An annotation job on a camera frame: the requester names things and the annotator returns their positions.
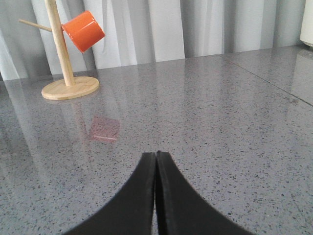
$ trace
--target black curved edge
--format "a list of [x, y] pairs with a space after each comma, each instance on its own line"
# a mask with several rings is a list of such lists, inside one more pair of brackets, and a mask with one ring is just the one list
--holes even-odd
[[120, 191], [95, 215], [65, 235], [150, 235], [156, 154], [143, 153]]
[[156, 154], [159, 235], [252, 235], [206, 203], [166, 152]]

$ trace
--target speckled countertop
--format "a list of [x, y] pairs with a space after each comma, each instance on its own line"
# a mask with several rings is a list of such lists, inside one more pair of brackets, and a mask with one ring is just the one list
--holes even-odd
[[307, 47], [81, 74], [100, 90], [67, 101], [42, 98], [51, 76], [0, 82], [0, 234], [69, 230], [114, 196], [141, 153], [157, 150], [244, 228], [313, 234]]

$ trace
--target wooden stand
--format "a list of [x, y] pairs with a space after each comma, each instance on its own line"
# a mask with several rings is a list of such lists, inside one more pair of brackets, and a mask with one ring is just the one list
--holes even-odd
[[45, 86], [42, 95], [46, 99], [73, 99], [90, 94], [99, 88], [99, 81], [93, 77], [74, 77], [65, 44], [61, 21], [55, 0], [45, 0], [55, 46], [57, 48], [64, 80]]

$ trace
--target curtain fold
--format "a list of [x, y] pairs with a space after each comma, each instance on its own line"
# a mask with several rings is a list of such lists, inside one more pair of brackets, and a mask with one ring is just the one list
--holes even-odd
[[[62, 73], [42, 0], [0, 0], [3, 80]], [[300, 44], [305, 0], [57, 0], [61, 23], [89, 10], [106, 36], [81, 53], [66, 34], [74, 71]]]

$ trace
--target orange mug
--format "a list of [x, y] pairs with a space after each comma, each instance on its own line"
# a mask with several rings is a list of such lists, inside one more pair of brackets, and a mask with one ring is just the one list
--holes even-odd
[[89, 11], [85, 11], [63, 24], [62, 29], [82, 53], [105, 36], [100, 25]]

